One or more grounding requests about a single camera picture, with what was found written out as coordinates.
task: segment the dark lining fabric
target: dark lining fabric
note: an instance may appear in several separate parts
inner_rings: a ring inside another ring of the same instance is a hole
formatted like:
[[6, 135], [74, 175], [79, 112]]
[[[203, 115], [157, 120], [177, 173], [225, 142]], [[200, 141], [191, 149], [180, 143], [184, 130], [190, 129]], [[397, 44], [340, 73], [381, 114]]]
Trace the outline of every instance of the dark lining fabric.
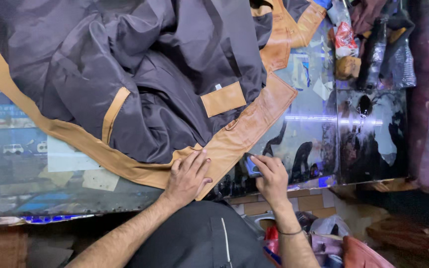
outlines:
[[259, 50], [263, 49], [267, 44], [267, 40], [271, 36], [273, 25], [273, 14], [268, 13], [259, 17], [253, 17], [254, 26], [256, 27], [257, 45]]
[[304, 10], [310, 6], [307, 0], [282, 0], [282, 3], [296, 23], [304, 13]]
[[147, 163], [201, 146], [237, 118], [200, 99], [239, 81], [249, 105], [265, 85], [248, 1], [0, 0], [0, 53], [41, 113], [96, 138], [114, 96], [130, 91], [109, 145]]

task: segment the forearm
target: forearm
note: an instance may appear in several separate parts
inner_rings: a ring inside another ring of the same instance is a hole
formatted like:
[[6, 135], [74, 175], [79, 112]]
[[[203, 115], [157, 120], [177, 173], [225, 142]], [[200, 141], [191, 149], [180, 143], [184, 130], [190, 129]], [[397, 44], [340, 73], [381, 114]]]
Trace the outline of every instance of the forearm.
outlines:
[[[292, 209], [292, 204], [287, 200], [273, 207], [276, 224], [283, 233], [296, 233], [301, 226]], [[303, 233], [286, 235], [279, 234], [279, 250], [282, 257], [282, 266], [307, 268], [319, 267], [312, 248]]]
[[100, 238], [67, 267], [124, 267], [143, 242], [176, 210], [169, 200], [159, 198], [146, 210]]

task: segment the wrist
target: wrist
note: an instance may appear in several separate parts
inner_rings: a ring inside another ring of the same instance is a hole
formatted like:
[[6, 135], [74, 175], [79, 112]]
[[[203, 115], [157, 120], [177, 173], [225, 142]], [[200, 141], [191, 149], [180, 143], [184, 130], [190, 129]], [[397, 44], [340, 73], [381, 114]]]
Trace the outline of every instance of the wrist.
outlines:
[[269, 205], [271, 206], [271, 209], [274, 212], [284, 212], [284, 211], [290, 211], [290, 210], [293, 211], [292, 204], [291, 202], [289, 202], [289, 199], [287, 198], [271, 201], [269, 202]]
[[163, 192], [160, 197], [158, 197], [155, 203], [160, 204], [163, 208], [168, 209], [173, 213], [183, 207], [183, 205], [179, 204], [177, 200], [170, 198], [165, 192]]

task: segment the black bracelet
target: black bracelet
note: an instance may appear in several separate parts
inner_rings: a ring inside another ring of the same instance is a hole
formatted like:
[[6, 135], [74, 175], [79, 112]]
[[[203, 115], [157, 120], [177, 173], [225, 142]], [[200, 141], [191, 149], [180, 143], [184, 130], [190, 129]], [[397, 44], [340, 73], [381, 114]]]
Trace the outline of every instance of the black bracelet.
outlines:
[[281, 232], [281, 231], [279, 231], [279, 230], [277, 230], [277, 232], [279, 233], [279, 234], [282, 234], [282, 235], [297, 235], [297, 234], [300, 234], [300, 233], [302, 233], [304, 230], [301, 228], [301, 230], [300, 231], [298, 231], [298, 232], [295, 232], [295, 233], [283, 233], [283, 232]]

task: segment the tan leather trim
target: tan leather trim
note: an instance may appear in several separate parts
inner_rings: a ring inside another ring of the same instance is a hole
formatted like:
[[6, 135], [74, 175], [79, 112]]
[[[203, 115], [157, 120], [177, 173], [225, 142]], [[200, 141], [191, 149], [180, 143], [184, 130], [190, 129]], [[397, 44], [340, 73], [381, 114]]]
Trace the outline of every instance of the tan leather trim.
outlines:
[[[194, 150], [202, 147], [186, 147], [173, 152], [173, 159], [168, 164], [139, 163], [123, 153], [110, 148], [83, 128], [72, 123], [45, 118], [36, 104], [24, 95], [9, 75], [9, 66], [0, 54], [0, 91], [9, 97], [34, 123], [46, 134], [63, 140], [78, 148], [107, 170], [128, 180], [165, 188], [170, 176], [173, 161], [185, 158]], [[213, 183], [207, 184], [196, 198], [201, 200], [211, 188], [223, 178], [236, 162], [247, 152], [258, 139], [282, 115], [294, 100], [297, 91], [283, 82], [275, 74], [267, 77], [267, 86], [261, 90], [259, 97], [251, 103], [238, 118], [238, 123], [230, 131], [225, 128], [216, 133], [205, 146], [212, 164], [207, 176]]]
[[297, 91], [274, 73], [266, 80], [267, 86], [259, 96], [235, 120], [222, 128], [205, 146], [211, 158], [211, 167], [206, 174], [213, 179], [196, 200], [201, 200], [211, 188], [249, 151], [259, 138], [277, 121], [297, 96]]
[[201, 96], [208, 118], [246, 105], [239, 81]]
[[306, 47], [314, 36], [317, 28], [325, 18], [327, 11], [313, 0], [307, 0], [310, 5], [304, 10], [297, 21], [289, 15], [289, 33], [291, 35], [291, 48]]
[[109, 144], [110, 136], [112, 135], [113, 122], [129, 94], [130, 91], [128, 91], [128, 89], [121, 87], [112, 100], [112, 104], [110, 105], [109, 110], [107, 110], [107, 113], [104, 116], [104, 123], [102, 124], [103, 143]]
[[[313, 0], [307, 1], [310, 2], [310, 5], [304, 10], [296, 23], [284, 7], [282, 0], [273, 0], [273, 30], [267, 45], [261, 50], [261, 59], [265, 67], [267, 66], [271, 70], [283, 69], [287, 67], [288, 59], [284, 60], [283, 57], [286, 51], [287, 58], [289, 58], [291, 48], [309, 45], [327, 11]], [[286, 49], [281, 44], [289, 44], [289, 48]]]
[[291, 51], [291, 37], [282, 0], [273, 0], [272, 10], [273, 27], [271, 36], [264, 48], [259, 51], [264, 68], [268, 73], [287, 67]]
[[251, 8], [251, 15], [253, 17], [260, 17], [268, 13], [271, 13], [272, 11], [273, 9], [270, 6], [262, 5], [258, 9]]

